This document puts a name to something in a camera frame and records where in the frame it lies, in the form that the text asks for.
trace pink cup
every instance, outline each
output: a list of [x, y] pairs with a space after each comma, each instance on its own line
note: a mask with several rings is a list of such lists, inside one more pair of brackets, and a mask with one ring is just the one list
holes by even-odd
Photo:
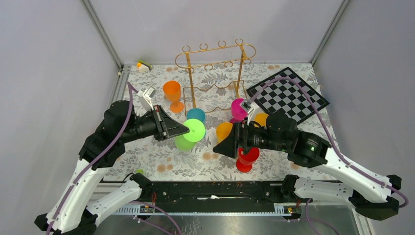
[[236, 121], [242, 121], [248, 113], [245, 112], [245, 110], [242, 109], [241, 103], [244, 99], [238, 98], [234, 101], [232, 101], [231, 105], [231, 114], [234, 120]]

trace black and white checkerboard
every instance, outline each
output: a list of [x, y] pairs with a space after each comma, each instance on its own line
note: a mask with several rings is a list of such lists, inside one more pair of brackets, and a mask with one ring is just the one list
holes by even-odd
[[[289, 67], [248, 88], [248, 95], [252, 97], [258, 90], [261, 89], [262, 86], [265, 85], [266, 82], [271, 79], [287, 76], [296, 81], [308, 93], [317, 110], [321, 110], [329, 105], [329, 102], [326, 99], [324, 99], [316, 90], [314, 90]], [[283, 109], [289, 117], [297, 121], [297, 124], [300, 124], [315, 114], [310, 103], [307, 101], [305, 96], [302, 95], [298, 87], [287, 80], [280, 80], [271, 84], [255, 99], [255, 103], [257, 103], [264, 110], [264, 112], [268, 114], [272, 114], [279, 109]]]

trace orange cup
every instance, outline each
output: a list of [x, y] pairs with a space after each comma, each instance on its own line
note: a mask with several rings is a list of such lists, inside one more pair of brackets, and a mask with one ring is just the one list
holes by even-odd
[[259, 123], [261, 126], [267, 126], [267, 117], [269, 115], [266, 113], [259, 113], [255, 116], [255, 121]]
[[224, 122], [216, 128], [216, 136], [218, 143], [222, 142], [232, 131], [233, 124], [230, 122]]
[[182, 90], [180, 84], [176, 81], [166, 82], [163, 86], [164, 94], [166, 98], [172, 103], [170, 105], [170, 110], [174, 113], [179, 113], [184, 109], [183, 102], [180, 102], [180, 97], [182, 96]]

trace table surface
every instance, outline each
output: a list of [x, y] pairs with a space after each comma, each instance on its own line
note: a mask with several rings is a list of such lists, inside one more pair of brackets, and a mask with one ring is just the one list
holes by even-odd
[[[290, 67], [301, 78], [310, 84], [320, 93], [320, 86], [317, 83], [311, 64], [252, 64], [244, 65], [239, 94], [245, 97], [244, 89], [269, 77], [285, 67]], [[217, 65], [213, 70], [206, 71], [197, 68], [192, 74], [194, 86], [206, 89], [216, 84], [218, 87], [226, 87], [230, 82], [236, 81], [239, 66], [225, 68]], [[170, 80], [178, 81], [182, 87], [189, 87], [190, 81], [184, 69], [174, 65], [154, 66], [148, 73], [139, 73], [136, 66], [132, 66], [128, 81], [137, 88], [145, 89], [153, 86], [156, 94], [153, 104], [160, 104], [164, 110], [180, 123], [186, 121], [183, 112], [175, 114], [170, 111], [171, 102], [163, 94], [164, 83]], [[185, 89], [181, 101], [186, 98], [186, 108], [192, 108], [190, 89]], [[214, 107], [229, 108], [235, 99], [235, 91], [232, 86], [225, 89], [213, 87], [207, 92], [195, 90], [196, 105], [198, 108], [210, 111]], [[124, 100], [129, 99], [128, 91], [124, 91]], [[145, 110], [141, 107], [139, 97], [134, 95], [134, 106], [136, 114], [142, 115]], [[334, 137], [333, 129], [326, 108], [320, 113]], [[158, 142], [153, 137], [125, 144], [126, 153], [119, 157], [104, 177], [104, 181], [122, 181], [124, 177], [136, 172], [138, 169], [144, 171], [144, 175], [153, 181], [245, 181], [245, 180], [283, 180], [287, 174], [295, 174], [301, 177], [314, 180], [332, 180], [328, 174], [321, 171], [307, 169], [293, 164], [287, 160], [287, 154], [283, 152], [261, 150], [260, 157], [254, 163], [248, 173], [239, 172], [235, 167], [235, 159], [213, 153], [212, 149], [217, 144], [216, 127], [229, 121], [231, 112], [217, 109], [206, 114], [206, 137], [198, 142], [190, 151], [180, 151], [174, 144], [174, 139]], [[313, 115], [298, 128], [303, 131], [313, 132], [325, 139], [327, 136], [317, 118]]]

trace white wall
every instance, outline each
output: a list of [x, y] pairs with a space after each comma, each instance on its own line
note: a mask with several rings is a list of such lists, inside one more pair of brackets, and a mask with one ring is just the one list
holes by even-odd
[[376, 235], [415, 225], [415, 1], [355, 0], [315, 66], [341, 151], [368, 168], [402, 177], [412, 201], [374, 221]]
[[0, 59], [0, 234], [44, 234], [117, 68], [78, 0], [1, 1]]
[[[257, 48], [254, 62], [308, 62], [342, 0], [91, 0], [124, 63], [173, 63], [182, 47], [236, 38]], [[240, 57], [240, 50], [193, 62]]]

